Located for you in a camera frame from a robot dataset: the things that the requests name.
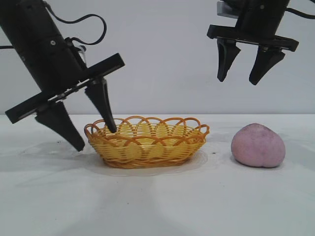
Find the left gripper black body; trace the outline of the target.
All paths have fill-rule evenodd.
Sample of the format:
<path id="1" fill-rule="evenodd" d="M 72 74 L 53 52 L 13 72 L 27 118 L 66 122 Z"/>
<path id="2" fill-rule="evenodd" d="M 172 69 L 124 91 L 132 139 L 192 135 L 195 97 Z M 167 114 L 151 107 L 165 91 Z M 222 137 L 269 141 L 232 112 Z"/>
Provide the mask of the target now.
<path id="1" fill-rule="evenodd" d="M 104 77 L 125 64 L 116 53 L 87 67 L 73 44 L 64 40 L 55 29 L 43 33 L 28 31 L 26 27 L 12 27 L 5 33 L 41 89 L 41 93 L 5 112 L 12 123 L 46 110 L 54 102 L 86 88 L 97 77 Z"/>

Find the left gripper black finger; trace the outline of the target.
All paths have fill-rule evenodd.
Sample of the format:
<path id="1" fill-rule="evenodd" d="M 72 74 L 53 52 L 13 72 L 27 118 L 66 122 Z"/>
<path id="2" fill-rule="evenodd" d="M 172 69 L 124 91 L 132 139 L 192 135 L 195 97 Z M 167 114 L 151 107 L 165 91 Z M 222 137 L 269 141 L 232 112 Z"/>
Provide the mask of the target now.
<path id="1" fill-rule="evenodd" d="M 109 103 L 107 81 L 103 77 L 97 77 L 86 87 L 85 94 L 102 116 L 109 131 L 117 132 Z"/>
<path id="2" fill-rule="evenodd" d="M 46 110 L 37 112 L 35 120 L 58 133 L 77 151 L 84 149 L 85 142 L 73 125 L 62 102 L 53 103 Z"/>

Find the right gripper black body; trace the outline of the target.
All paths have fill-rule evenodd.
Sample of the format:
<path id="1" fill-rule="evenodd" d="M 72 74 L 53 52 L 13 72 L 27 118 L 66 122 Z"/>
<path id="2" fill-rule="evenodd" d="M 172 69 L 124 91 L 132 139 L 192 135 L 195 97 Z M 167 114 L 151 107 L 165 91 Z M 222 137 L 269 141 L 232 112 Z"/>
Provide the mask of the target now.
<path id="1" fill-rule="evenodd" d="M 220 0 L 217 13 L 237 18 L 236 25 L 210 25 L 207 36 L 294 52 L 298 41 L 276 35 L 288 4 L 288 0 Z"/>

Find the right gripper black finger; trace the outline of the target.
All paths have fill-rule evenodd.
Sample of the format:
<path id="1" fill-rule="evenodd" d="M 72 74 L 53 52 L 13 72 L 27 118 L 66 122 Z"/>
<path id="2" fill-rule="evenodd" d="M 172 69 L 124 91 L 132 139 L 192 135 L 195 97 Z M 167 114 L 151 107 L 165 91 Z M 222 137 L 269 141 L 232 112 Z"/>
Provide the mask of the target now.
<path id="1" fill-rule="evenodd" d="M 284 57 L 285 53 L 280 48 L 259 46 L 249 81 L 257 85 L 263 76 Z"/>
<path id="2" fill-rule="evenodd" d="M 217 46 L 219 53 L 217 78 L 223 82 L 241 50 L 236 46 L 236 41 L 233 40 L 217 39 Z"/>

